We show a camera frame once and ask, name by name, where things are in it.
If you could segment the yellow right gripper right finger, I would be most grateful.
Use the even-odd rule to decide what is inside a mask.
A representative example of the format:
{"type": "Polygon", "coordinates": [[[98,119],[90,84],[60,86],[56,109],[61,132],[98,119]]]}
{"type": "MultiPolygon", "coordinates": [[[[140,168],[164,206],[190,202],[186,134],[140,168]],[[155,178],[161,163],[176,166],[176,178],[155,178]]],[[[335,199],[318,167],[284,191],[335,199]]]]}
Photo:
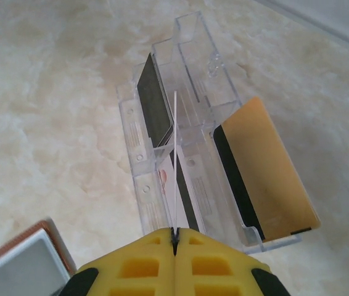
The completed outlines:
{"type": "Polygon", "coordinates": [[[285,295],[268,265],[193,229],[174,237],[175,295],[285,295]]]}

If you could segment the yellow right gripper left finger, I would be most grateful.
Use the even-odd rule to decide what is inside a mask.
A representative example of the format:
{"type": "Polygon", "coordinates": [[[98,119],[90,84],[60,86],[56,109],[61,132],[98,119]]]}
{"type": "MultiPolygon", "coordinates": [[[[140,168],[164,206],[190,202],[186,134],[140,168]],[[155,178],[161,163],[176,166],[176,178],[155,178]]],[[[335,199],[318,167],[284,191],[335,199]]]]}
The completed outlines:
{"type": "Polygon", "coordinates": [[[60,295],[174,295],[174,236],[162,228],[83,265],[60,295]]]}

